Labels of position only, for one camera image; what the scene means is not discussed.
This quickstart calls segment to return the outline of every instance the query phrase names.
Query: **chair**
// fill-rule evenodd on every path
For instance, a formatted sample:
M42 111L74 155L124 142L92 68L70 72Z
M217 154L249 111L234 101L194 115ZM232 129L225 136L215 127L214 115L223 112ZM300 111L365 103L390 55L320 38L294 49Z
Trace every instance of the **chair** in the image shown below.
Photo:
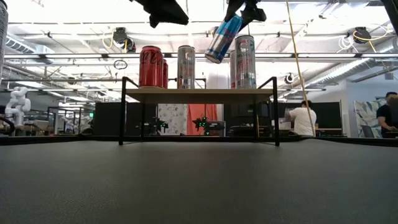
M368 125L361 125L363 134L365 135L366 138L374 138L374 134L372 131L372 128Z

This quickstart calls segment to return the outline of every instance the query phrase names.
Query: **wooden shelf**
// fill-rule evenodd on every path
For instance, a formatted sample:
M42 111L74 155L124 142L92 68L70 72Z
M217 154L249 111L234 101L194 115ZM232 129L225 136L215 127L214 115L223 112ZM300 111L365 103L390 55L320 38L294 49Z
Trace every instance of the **wooden shelf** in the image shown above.
M225 103L251 104L266 101L272 90L217 90L217 89L157 89L144 88L127 90L126 94L141 103Z

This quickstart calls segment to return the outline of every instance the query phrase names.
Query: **person in black shirt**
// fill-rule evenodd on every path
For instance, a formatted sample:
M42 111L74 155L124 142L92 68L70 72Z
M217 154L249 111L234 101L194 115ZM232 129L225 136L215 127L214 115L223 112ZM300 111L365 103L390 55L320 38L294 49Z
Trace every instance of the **person in black shirt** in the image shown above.
M377 120L379 121L379 124L381 126L381 134L384 138L386 138L387 132L397 130L397 128L392 123L391 109L389 106L389 102L391 101L392 98L395 98L395 97L397 97L396 92L388 92L386 94L387 103L385 105L382 105L377 110L377 113L376 113Z

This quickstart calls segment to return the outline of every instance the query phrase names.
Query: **aluminum can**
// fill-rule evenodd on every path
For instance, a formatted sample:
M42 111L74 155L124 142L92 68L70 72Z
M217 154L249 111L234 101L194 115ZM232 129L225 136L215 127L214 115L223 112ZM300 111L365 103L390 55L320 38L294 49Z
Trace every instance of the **aluminum can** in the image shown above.
M178 48L177 88L195 88L195 48L187 45Z
M0 84L2 76L2 66L4 64L4 51L6 49L8 27L7 4L4 0L0 0Z
M229 67L230 71L230 80L231 80L231 89L236 88L236 51L233 50L229 53Z
M169 65L167 61L163 59L163 88L167 89L169 87Z
M242 17L236 14L229 22L223 21L217 29L209 48L206 50L205 57L214 63L221 63L242 23Z
M163 54L160 48L145 46L139 56L139 88L162 88Z
M235 40L236 51L236 88L255 89L256 83L256 54L254 38L242 35Z

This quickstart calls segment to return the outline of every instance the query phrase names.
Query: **man in white shirt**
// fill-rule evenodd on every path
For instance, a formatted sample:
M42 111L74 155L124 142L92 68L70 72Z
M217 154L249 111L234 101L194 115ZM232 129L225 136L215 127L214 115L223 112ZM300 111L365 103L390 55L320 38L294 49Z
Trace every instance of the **man in white shirt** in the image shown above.
M315 130L315 121L317 120L317 114L311 109L312 102L308 101L310 107L310 114L312 124ZM301 107L289 111L285 114L285 117L291 121L294 121L294 132L299 135L314 136L311 128L310 117L308 116L308 110L305 101L301 102Z

